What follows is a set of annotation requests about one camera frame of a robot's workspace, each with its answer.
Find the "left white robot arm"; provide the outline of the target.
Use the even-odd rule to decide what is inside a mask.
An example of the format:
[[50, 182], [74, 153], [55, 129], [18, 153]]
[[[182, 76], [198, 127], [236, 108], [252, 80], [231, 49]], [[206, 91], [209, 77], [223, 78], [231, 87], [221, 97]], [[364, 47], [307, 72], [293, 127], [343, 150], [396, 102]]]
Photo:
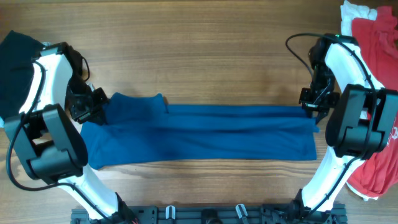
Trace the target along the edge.
[[109, 102], [82, 77], [86, 59], [66, 42], [48, 45], [30, 62], [29, 94], [17, 116], [5, 122], [10, 140], [6, 172], [19, 189], [60, 188], [87, 213], [87, 223], [135, 223], [137, 217], [88, 164], [88, 151], [74, 122], [106, 123]]

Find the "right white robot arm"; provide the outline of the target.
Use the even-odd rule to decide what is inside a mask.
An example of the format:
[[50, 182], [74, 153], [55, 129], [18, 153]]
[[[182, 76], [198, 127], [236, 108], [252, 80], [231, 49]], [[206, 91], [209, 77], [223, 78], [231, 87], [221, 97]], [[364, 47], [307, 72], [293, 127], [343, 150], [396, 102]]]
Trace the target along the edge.
[[355, 38], [317, 34], [309, 50], [312, 76], [299, 103], [319, 123], [328, 116], [325, 156], [311, 181], [291, 201], [291, 222], [326, 222], [352, 173], [387, 145], [397, 113], [397, 91], [384, 88], [361, 57]]

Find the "blue t-shirt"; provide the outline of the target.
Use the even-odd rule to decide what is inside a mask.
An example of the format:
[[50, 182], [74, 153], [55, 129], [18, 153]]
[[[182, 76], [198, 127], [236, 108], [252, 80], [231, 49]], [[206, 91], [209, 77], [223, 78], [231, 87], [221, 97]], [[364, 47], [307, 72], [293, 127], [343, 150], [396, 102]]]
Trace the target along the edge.
[[171, 105], [115, 93], [106, 123], [85, 123], [89, 165], [190, 159], [316, 159], [315, 120], [298, 106]]

